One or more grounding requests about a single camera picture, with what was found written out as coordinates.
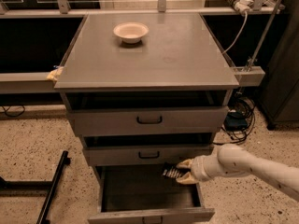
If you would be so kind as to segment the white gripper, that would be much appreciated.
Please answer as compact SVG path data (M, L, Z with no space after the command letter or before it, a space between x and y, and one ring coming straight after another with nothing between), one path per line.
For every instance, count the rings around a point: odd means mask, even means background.
M198 181L208 181L222 174L221 164L216 156L197 156L177 164L178 169L189 169L176 181L181 185L197 184Z

